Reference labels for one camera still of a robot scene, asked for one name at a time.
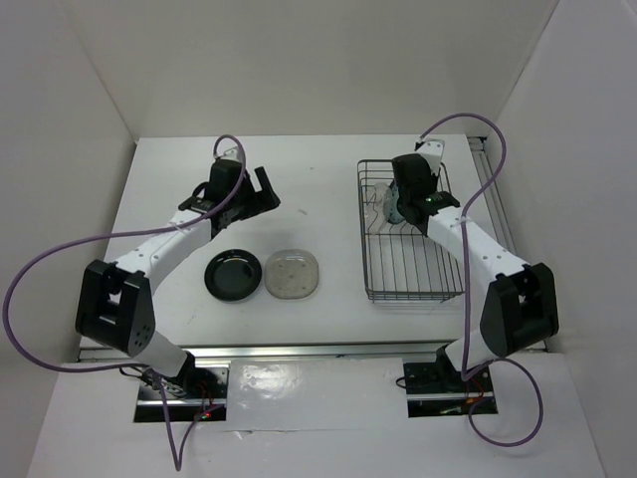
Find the blue patterned ceramic plate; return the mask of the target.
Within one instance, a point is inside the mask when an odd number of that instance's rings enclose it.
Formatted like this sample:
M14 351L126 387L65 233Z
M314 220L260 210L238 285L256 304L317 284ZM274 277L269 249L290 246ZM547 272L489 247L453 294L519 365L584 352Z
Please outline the blue patterned ceramic plate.
M400 224L405 221L405 218L398 209L399 190L394 181L390 183L389 190L390 199L389 209L387 212L387 222L392 225Z

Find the clear ribbed glass plate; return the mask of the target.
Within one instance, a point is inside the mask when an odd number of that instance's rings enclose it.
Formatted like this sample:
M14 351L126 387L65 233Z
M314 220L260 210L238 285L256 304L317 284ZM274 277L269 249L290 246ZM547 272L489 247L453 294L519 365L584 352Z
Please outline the clear ribbed glass plate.
M392 193L387 183L377 182L369 191L367 217L369 227L382 229L391 210Z

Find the black round plate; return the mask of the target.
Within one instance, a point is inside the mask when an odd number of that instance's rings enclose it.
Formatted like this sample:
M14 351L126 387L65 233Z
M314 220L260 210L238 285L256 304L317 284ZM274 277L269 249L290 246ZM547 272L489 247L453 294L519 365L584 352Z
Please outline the black round plate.
M204 285L214 298L223 302L248 299L260 286L263 269L252 253L229 249L217 254L204 272Z

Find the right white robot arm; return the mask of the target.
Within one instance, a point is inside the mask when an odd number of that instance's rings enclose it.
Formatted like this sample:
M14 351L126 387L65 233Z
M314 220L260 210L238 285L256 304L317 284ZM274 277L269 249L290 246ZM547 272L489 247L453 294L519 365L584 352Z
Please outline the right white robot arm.
M467 309L464 335L436 351L438 385L458 389L478 366L555 336L557 301L548 266L531 265L509 252L465 216L452 194L437 189L438 174L424 155L397 156L392 170L398 213L461 262L466 299L473 286L485 293L478 324L471 326Z

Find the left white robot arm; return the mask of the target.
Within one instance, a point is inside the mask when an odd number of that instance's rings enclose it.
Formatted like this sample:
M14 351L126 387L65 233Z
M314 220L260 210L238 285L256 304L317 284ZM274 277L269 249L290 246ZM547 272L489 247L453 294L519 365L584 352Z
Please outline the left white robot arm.
M216 159L207 181L177 208L166 226L112 262L85 270L75 322L83 337L149 366L175 397L195 388L194 356L156 328L153 295L185 259L231 224L276 209L281 200L264 167Z

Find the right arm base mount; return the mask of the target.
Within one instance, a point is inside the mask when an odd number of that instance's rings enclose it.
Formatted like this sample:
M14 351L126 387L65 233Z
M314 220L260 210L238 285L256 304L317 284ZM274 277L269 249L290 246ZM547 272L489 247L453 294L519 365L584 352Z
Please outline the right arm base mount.
M497 414L493 382L488 371L469 381L457 374L442 378L432 362L406 362L395 384L406 393L410 418Z

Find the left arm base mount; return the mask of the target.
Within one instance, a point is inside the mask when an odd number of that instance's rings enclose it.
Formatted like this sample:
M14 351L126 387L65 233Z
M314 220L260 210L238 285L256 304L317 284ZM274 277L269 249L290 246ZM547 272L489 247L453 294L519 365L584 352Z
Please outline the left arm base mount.
M227 419L228 393L227 366L206 369L204 378L196 379L188 388L161 378L166 397L168 416L171 422L186 423L196 417L201 422L222 422ZM135 423L158 423L164 421L161 392L148 370L139 371L138 388L133 421Z

